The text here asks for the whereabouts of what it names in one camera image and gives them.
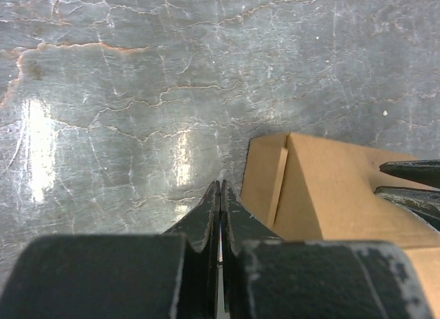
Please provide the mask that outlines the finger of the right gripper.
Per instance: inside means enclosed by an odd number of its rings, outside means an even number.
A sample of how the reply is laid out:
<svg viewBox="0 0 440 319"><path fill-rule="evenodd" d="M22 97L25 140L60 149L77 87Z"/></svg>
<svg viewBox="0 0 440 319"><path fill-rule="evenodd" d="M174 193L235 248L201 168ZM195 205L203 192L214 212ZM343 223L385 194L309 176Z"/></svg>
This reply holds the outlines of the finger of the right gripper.
<svg viewBox="0 0 440 319"><path fill-rule="evenodd" d="M387 175L439 189L438 159L386 162L379 166L379 170Z"/></svg>
<svg viewBox="0 0 440 319"><path fill-rule="evenodd" d="M407 209L439 231L439 191L379 186L374 194Z"/></svg>

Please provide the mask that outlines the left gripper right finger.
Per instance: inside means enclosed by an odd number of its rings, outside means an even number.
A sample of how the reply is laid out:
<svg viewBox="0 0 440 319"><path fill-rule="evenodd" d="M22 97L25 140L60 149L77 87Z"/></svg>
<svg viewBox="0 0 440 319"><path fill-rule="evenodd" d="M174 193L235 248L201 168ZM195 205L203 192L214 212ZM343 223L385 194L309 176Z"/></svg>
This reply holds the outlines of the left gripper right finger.
<svg viewBox="0 0 440 319"><path fill-rule="evenodd" d="M226 179L221 183L220 202L223 256L237 256L243 242L247 240L282 239L243 205Z"/></svg>

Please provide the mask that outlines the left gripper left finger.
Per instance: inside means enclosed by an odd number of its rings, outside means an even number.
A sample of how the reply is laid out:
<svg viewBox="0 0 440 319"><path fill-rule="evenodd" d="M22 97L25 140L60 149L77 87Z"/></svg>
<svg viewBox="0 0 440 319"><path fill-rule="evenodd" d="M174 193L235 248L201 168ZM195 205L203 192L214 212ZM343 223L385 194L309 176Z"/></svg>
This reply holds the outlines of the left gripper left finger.
<svg viewBox="0 0 440 319"><path fill-rule="evenodd" d="M194 251L211 248L211 240L219 236L220 183L213 181L199 203L174 223L164 234L184 234Z"/></svg>

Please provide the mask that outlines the brown cardboard box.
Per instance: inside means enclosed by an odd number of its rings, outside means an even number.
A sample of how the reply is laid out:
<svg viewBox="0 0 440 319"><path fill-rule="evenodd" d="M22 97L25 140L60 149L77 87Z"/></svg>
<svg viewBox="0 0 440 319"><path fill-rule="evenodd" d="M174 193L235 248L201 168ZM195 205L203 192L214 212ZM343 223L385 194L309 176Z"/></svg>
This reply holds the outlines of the brown cardboard box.
<svg viewBox="0 0 440 319"><path fill-rule="evenodd" d="M251 140L241 201L288 241L390 241L410 257L435 314L439 313L439 233L423 219L378 197L380 186L417 183L382 173L404 153L299 133Z"/></svg>

